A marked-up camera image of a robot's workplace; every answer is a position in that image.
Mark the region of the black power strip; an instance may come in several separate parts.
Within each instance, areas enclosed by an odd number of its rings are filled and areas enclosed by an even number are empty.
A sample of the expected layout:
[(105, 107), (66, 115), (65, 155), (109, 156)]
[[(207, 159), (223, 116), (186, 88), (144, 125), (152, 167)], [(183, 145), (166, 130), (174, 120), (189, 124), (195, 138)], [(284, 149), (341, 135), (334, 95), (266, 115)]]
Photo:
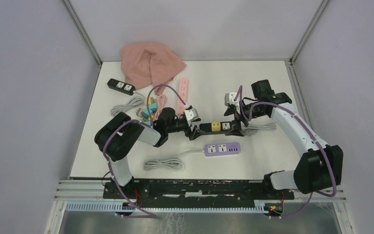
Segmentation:
[(226, 134), (231, 128), (232, 123), (228, 121), (199, 124), (199, 130), (203, 135)]
[(116, 80), (116, 79), (109, 79), (107, 82), (107, 86), (110, 89), (116, 90), (118, 92), (124, 93), (126, 95), (132, 96), (135, 92), (135, 87), (131, 84)]

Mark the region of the purple power strip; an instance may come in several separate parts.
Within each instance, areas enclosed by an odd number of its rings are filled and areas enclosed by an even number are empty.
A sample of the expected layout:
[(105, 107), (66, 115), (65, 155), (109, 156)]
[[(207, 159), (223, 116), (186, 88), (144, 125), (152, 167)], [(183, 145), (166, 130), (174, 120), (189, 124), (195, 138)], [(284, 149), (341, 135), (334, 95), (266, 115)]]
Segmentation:
[(237, 155), (241, 152), (239, 142), (207, 144), (203, 147), (206, 157)]

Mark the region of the teal adapter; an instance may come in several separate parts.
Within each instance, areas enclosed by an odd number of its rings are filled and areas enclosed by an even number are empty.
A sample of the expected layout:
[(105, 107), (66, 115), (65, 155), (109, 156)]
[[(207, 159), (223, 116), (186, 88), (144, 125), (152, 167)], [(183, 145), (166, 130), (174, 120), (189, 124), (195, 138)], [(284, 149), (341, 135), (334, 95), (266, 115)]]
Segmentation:
[(148, 109), (144, 109), (142, 112), (141, 112), (141, 116), (143, 118), (150, 118), (152, 115), (152, 112), (151, 111), (148, 111)]
[(149, 104), (149, 110), (150, 110), (150, 112), (155, 113), (157, 111), (157, 109), (158, 109), (158, 107), (157, 107), (156, 103)]

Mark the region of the pink power strip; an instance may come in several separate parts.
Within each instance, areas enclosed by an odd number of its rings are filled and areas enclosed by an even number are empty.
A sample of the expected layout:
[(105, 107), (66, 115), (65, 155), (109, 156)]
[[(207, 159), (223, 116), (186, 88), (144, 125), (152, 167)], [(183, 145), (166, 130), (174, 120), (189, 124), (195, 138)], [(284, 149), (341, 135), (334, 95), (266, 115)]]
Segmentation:
[(178, 94), (181, 97), (182, 101), (177, 99), (177, 106), (175, 109), (176, 115), (180, 116), (184, 113), (185, 103), (187, 103), (188, 98), (188, 89), (189, 89), (189, 79), (181, 78), (178, 85)]

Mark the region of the yellow plug adapter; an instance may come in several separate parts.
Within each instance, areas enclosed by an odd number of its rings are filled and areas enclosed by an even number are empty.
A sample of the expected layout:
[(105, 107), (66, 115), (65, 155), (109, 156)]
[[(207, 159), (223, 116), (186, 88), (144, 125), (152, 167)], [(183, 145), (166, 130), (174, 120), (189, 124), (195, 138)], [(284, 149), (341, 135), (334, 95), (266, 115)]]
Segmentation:
[(149, 97), (146, 99), (145, 101), (145, 104), (148, 106), (150, 104), (153, 104), (154, 103), (154, 98), (153, 97)]

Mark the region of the pink plug adapter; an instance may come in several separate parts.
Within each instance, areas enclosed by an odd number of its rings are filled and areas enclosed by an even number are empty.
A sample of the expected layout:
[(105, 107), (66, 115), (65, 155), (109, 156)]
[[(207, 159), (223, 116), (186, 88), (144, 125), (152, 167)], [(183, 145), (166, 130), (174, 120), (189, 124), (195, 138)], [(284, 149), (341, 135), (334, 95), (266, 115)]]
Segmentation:
[(142, 112), (143, 112), (143, 109), (142, 109), (142, 108), (138, 108), (138, 109), (136, 110), (136, 115), (137, 115), (138, 117), (141, 117), (141, 116), (142, 116)]

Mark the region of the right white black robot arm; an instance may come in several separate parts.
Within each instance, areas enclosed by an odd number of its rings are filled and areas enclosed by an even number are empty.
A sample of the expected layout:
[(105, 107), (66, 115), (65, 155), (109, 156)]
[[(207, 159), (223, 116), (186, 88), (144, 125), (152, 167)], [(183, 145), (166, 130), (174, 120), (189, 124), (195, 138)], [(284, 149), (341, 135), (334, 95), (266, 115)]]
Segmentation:
[(268, 80), (257, 81), (251, 88), (255, 101), (249, 104), (244, 103), (241, 86), (237, 92), (225, 94), (224, 115), (234, 116), (228, 134), (243, 135), (242, 124), (248, 126), (252, 119), (268, 116), (285, 132), (300, 155), (294, 170), (265, 175), (262, 194), (274, 199), (282, 190), (298, 190), (303, 194), (334, 197), (341, 183), (342, 149), (320, 138), (298, 113), (291, 98), (286, 93), (276, 93)]

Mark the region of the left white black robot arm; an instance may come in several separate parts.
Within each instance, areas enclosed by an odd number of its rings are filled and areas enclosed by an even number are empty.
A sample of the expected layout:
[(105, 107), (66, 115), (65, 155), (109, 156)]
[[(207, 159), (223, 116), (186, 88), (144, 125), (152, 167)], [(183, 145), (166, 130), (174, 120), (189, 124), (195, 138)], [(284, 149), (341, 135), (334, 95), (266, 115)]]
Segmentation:
[(190, 140), (195, 138), (197, 127), (192, 123), (200, 121), (198, 112), (188, 107), (177, 116), (175, 110), (166, 107), (161, 111), (153, 125), (147, 125), (120, 112), (104, 125), (95, 135), (94, 142), (108, 162), (108, 168), (115, 182), (115, 192), (122, 198), (133, 194), (134, 186), (130, 182), (133, 175), (129, 169), (127, 154), (137, 141), (153, 147), (161, 147), (170, 133), (184, 132)]

